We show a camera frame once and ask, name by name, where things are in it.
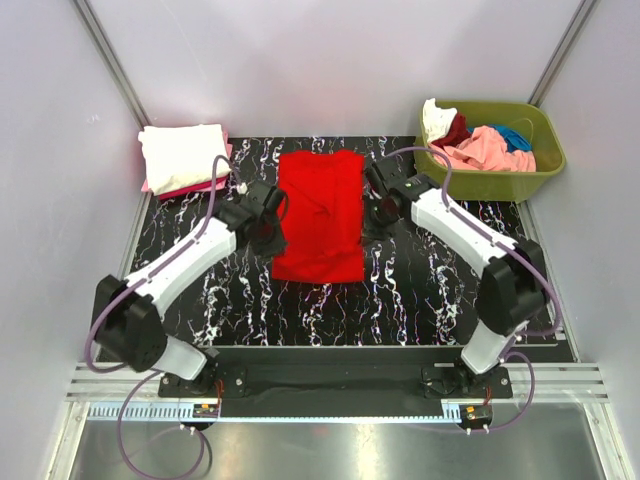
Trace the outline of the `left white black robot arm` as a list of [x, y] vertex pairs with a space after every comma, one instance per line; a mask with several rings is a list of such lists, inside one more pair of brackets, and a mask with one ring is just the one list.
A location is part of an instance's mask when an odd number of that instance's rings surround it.
[[159, 258], [124, 279], [108, 275], [98, 283], [85, 346], [99, 345], [138, 373], [170, 374], [193, 395], [208, 394], [216, 382], [214, 354], [169, 335], [164, 315], [187, 287], [236, 251], [282, 254], [288, 207], [283, 190], [260, 180], [229, 200], [211, 199], [194, 229]]

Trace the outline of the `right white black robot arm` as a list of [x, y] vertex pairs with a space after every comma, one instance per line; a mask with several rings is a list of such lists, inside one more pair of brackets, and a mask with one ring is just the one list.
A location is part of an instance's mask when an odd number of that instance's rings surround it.
[[546, 264], [534, 241], [515, 241], [471, 215], [425, 174], [407, 177], [391, 158], [367, 167], [372, 199], [365, 200], [362, 239], [392, 237], [395, 224], [409, 220], [454, 250], [479, 276], [475, 308], [478, 324], [461, 352], [454, 384], [476, 396], [531, 317], [551, 299]]

